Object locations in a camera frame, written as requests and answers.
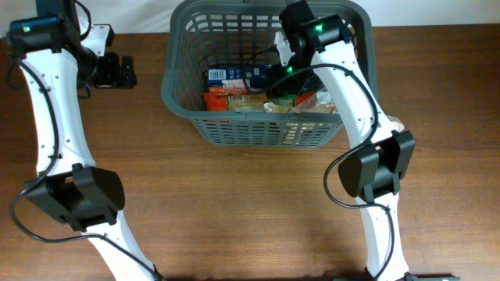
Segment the green lid jar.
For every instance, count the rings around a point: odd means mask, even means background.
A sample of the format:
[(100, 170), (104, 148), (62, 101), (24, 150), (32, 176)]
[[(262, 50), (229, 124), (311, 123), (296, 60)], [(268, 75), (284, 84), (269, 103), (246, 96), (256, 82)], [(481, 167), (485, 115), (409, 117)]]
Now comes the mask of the green lid jar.
[(287, 99), (287, 98), (273, 98), (272, 102), (276, 105), (283, 105), (283, 106), (295, 106), (295, 99)]

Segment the clear bread bag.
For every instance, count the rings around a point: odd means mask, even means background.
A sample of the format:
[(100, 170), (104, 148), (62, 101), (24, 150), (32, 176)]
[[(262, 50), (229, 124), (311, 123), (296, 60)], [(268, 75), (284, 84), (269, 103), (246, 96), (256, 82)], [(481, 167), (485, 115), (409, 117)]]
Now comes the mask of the clear bread bag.
[(294, 96), (295, 106), (276, 105), (271, 101), (263, 105), (265, 113), (319, 113), (336, 114), (337, 107), (327, 89), (324, 87), (316, 92), (304, 93)]

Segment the blue carton box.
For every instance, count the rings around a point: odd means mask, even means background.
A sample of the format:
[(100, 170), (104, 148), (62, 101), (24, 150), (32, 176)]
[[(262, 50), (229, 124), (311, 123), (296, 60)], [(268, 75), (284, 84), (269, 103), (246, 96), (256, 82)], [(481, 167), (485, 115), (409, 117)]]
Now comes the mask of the blue carton box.
[(229, 87), (230, 89), (263, 89), (270, 84), (269, 65), (212, 65), (208, 68), (209, 87)]

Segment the orange pasta packet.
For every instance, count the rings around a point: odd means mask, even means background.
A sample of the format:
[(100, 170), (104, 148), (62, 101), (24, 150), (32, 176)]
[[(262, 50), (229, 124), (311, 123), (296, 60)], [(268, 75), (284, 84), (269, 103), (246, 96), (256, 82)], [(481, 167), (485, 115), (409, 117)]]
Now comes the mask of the orange pasta packet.
[(210, 87), (203, 98), (207, 110), (212, 112), (264, 112), (263, 105), (271, 101), (267, 94), (249, 94), (246, 89), (223, 87)]

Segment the grey plastic basket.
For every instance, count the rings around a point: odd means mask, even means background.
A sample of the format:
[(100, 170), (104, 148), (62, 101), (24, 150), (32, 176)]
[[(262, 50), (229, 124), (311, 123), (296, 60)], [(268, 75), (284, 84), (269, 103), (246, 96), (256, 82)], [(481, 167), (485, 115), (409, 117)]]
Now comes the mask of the grey plastic basket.
[(213, 82), (263, 78), (279, 63), (265, 53), (282, 29), (286, 1), (185, 1), (173, 11), (161, 95), (168, 109), (189, 119), (211, 144), (318, 148), (343, 127), (338, 114), (266, 113), (246, 106), (210, 111)]

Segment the beige paper bag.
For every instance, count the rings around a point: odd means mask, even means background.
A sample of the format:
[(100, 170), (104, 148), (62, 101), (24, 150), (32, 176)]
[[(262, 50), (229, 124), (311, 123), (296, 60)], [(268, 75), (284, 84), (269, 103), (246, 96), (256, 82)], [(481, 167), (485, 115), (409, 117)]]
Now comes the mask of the beige paper bag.
[(392, 135), (399, 134), (405, 131), (405, 125), (403, 122), (394, 116), (387, 116), (387, 120), (389, 121), (389, 131)]

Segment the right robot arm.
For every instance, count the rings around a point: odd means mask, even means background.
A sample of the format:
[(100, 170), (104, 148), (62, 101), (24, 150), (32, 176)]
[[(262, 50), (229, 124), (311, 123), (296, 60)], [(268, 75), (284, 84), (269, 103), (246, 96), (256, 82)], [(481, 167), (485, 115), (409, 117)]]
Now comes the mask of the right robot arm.
[(312, 72), (333, 99), (346, 129), (349, 151), (326, 171), (338, 169), (348, 204), (360, 211), (367, 243), (366, 271), (374, 280), (409, 276), (398, 230), (401, 181), (415, 147), (409, 132), (400, 133), (379, 106), (363, 77), (352, 33), (338, 15), (316, 18), (305, 1), (287, 5), (279, 15), (284, 35), (275, 45), (288, 78)]

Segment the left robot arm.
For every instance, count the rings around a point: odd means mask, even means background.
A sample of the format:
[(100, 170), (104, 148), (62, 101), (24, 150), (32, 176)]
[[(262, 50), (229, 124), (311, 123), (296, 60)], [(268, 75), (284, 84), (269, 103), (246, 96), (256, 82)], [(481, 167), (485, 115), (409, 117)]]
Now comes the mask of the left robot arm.
[(20, 192), (55, 221), (88, 240), (118, 280), (159, 280), (124, 215), (117, 173), (97, 167), (80, 114), (79, 90), (131, 89), (134, 60), (109, 50), (108, 24), (80, 21), (78, 1), (36, 3), (35, 17), (13, 21), (7, 33), (11, 60), (23, 72), (37, 132), (37, 176)]

